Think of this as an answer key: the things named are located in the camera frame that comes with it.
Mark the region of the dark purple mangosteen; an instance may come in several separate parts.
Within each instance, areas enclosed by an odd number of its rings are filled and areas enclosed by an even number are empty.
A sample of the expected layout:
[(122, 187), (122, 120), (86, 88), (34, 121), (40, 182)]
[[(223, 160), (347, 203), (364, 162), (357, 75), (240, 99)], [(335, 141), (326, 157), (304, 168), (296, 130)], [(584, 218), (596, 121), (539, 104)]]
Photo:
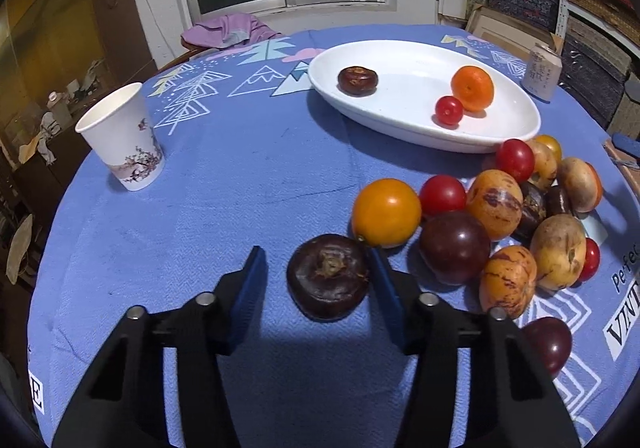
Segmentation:
[(544, 194), (544, 206), (547, 217), (560, 214), (575, 215), (570, 197), (566, 190), (559, 185), (550, 187)]
[(318, 235), (295, 250), (286, 267), (286, 282), (292, 300), (308, 319), (344, 319), (369, 290), (364, 247), (344, 235)]

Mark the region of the dark purple plum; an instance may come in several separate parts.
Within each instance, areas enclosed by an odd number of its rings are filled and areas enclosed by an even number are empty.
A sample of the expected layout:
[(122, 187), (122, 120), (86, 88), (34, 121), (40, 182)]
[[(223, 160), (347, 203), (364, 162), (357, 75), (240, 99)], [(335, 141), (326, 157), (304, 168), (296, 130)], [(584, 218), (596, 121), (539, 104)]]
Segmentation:
[(526, 324), (522, 332), (552, 379), (556, 378), (572, 352), (573, 336), (570, 328), (558, 318), (544, 317)]
[(491, 241), (475, 217), (448, 212), (425, 220), (418, 248), (439, 283), (465, 285), (487, 264)]

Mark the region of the pink purple cloth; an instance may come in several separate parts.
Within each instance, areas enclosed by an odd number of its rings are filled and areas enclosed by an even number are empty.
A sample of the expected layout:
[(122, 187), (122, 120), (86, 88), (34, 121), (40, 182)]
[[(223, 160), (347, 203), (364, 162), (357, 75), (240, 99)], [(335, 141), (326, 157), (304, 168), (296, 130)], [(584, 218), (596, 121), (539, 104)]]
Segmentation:
[(196, 22), (181, 34), (181, 42), (189, 49), (226, 50), (281, 36), (254, 14), (238, 12)]

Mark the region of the wooden chair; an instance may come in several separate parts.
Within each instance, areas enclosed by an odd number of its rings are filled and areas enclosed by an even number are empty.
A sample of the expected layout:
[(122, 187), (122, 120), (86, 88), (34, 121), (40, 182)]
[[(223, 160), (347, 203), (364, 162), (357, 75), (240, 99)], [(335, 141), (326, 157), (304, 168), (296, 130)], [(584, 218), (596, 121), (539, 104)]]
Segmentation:
[(186, 63), (194, 58), (194, 56), (198, 56), (207, 50), (206, 47), (195, 46), (195, 44), (190, 44), (190, 42), (185, 41), (183, 38), (180, 38), (180, 44), (186, 51), (160, 68), (158, 70), (160, 73), (166, 72), (166, 70), (169, 70), (171, 67)]

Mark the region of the white oval plate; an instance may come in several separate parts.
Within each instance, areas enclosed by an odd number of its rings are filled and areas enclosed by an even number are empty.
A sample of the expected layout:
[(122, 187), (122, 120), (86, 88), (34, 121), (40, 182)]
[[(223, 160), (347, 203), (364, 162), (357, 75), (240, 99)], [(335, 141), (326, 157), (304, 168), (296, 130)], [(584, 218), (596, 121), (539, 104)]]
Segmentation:
[[(344, 68), (361, 65), (378, 74), (369, 96), (349, 96), (338, 87)], [(435, 119), (435, 104), (451, 93), (450, 80), (462, 66), (484, 70), (495, 86), (494, 101), (456, 127)], [(472, 56), (434, 44), (404, 40), (364, 40), (339, 44), (309, 64), (312, 87), (337, 111), (378, 133), (422, 147), (489, 153), (510, 138), (538, 134), (541, 116), (532, 98), (509, 76)]]

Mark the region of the floral paper cup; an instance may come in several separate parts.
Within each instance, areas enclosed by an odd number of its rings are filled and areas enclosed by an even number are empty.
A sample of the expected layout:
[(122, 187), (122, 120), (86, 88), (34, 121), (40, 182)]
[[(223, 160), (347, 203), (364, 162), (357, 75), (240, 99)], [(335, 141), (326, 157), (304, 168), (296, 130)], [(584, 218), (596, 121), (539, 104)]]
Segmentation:
[(81, 116), (75, 131), (128, 191), (148, 187), (163, 171), (165, 155), (154, 134), (141, 82), (104, 96)]

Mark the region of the shelf with patterned boxes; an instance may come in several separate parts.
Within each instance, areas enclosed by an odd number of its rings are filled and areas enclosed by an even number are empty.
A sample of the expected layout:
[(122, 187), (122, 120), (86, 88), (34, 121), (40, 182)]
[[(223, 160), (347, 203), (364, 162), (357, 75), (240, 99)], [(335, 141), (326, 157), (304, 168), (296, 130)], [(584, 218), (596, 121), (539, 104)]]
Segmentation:
[(639, 15), (630, 0), (488, 0), (562, 46), (560, 86), (609, 134), (639, 136)]

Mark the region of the dark brown mangosteen on plate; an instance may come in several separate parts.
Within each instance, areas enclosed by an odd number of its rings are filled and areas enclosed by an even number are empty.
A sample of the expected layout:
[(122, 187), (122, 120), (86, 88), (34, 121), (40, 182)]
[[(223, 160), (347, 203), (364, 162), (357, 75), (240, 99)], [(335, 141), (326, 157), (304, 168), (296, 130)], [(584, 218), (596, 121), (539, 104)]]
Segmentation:
[(367, 67), (345, 67), (337, 75), (337, 86), (349, 96), (370, 96), (378, 88), (378, 74)]

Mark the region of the framed wooden board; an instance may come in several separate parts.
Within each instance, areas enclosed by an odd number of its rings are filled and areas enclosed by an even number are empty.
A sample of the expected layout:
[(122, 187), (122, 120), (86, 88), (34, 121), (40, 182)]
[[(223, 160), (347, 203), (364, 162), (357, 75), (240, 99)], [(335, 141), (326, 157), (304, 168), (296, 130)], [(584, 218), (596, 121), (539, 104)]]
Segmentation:
[(465, 30), (524, 61), (528, 60), (535, 44), (546, 44), (557, 56), (564, 46), (564, 40), (548, 30), (479, 4), (472, 10)]

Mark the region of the white beverage can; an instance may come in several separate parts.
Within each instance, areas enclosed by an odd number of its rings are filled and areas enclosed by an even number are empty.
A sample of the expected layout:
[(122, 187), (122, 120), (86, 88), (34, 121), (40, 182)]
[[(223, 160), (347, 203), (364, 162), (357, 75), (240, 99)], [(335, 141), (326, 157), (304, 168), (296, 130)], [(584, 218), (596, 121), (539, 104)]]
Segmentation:
[(521, 80), (525, 91), (549, 102), (560, 80), (561, 58), (548, 46), (536, 42), (529, 51), (525, 74)]

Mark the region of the orange tangerine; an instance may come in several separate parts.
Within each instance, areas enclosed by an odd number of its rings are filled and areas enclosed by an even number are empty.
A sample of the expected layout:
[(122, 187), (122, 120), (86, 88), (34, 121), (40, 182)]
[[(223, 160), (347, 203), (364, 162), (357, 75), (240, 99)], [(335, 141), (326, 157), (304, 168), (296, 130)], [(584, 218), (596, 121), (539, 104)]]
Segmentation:
[(465, 111), (481, 112), (494, 101), (495, 86), (486, 70), (473, 65), (459, 68), (450, 82), (452, 95)]

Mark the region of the brown wooden cabinet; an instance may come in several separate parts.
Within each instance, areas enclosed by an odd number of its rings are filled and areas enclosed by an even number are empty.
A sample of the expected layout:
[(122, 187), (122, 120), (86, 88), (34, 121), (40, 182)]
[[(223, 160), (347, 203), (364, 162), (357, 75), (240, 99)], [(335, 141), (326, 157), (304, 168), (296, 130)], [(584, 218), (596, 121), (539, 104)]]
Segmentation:
[(104, 94), (157, 71), (136, 0), (1, 0), (1, 200), (15, 219), (31, 213), (50, 223), (89, 151), (64, 126), (26, 162), (18, 153), (37, 137), (48, 96), (76, 102), (74, 117)]

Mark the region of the small orange fruit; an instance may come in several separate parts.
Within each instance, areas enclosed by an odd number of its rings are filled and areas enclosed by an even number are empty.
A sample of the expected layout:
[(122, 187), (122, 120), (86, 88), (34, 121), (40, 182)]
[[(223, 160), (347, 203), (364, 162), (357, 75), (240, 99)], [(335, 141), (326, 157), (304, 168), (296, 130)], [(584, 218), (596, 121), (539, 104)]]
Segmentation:
[(534, 138), (536, 142), (545, 145), (553, 154), (555, 160), (560, 163), (563, 158), (563, 151), (560, 142), (549, 135), (538, 135)]

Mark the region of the striped orange passion fruit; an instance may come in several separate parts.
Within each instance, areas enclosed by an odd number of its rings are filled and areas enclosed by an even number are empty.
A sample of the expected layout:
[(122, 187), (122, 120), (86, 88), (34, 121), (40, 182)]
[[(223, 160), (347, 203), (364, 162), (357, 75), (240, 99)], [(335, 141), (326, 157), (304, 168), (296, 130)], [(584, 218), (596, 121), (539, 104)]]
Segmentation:
[(484, 312), (502, 308), (518, 319), (532, 300), (537, 282), (537, 264), (524, 246), (511, 245), (492, 254), (480, 274), (478, 297)]
[(466, 211), (483, 225), (494, 242), (508, 237), (518, 227), (522, 206), (518, 182), (499, 169), (482, 171), (466, 194)]

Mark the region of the tan brown fruit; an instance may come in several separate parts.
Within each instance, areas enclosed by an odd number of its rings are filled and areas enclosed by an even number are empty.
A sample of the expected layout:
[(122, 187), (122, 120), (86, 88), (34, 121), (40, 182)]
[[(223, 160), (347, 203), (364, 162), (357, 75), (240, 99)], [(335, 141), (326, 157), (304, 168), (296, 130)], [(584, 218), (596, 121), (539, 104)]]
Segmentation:
[(558, 181), (575, 212), (587, 214), (601, 202), (603, 187), (597, 171), (578, 157), (565, 157), (558, 168)]

